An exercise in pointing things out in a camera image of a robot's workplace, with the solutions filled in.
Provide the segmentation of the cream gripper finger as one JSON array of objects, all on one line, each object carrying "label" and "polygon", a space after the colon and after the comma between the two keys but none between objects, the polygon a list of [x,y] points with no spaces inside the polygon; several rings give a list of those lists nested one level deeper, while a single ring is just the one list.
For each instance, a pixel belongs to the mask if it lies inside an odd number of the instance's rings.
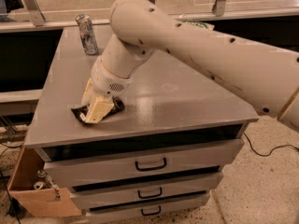
[{"label": "cream gripper finger", "polygon": [[81,98],[82,105],[94,105],[96,103],[96,93],[93,90],[93,81],[89,78],[86,84],[83,96]]},{"label": "cream gripper finger", "polygon": [[111,96],[94,95],[89,102],[86,123],[98,123],[113,108],[114,103]]}]

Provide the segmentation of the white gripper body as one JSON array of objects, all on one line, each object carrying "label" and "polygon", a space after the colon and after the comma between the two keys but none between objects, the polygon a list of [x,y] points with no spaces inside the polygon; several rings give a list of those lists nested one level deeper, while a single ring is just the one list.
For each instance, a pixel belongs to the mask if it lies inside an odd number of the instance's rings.
[{"label": "white gripper body", "polygon": [[121,78],[111,74],[98,57],[91,71],[93,90],[102,95],[120,96],[131,85],[131,78]]}]

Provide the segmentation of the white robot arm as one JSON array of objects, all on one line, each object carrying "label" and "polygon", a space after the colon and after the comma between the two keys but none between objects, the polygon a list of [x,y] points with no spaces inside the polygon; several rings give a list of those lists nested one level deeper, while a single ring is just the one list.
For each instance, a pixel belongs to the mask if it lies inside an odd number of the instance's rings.
[{"label": "white robot arm", "polygon": [[112,110],[113,98],[158,49],[259,112],[299,129],[297,52],[177,21],[149,0],[116,0],[109,21],[113,34],[93,65],[81,100],[88,107],[86,123],[97,123]]}]

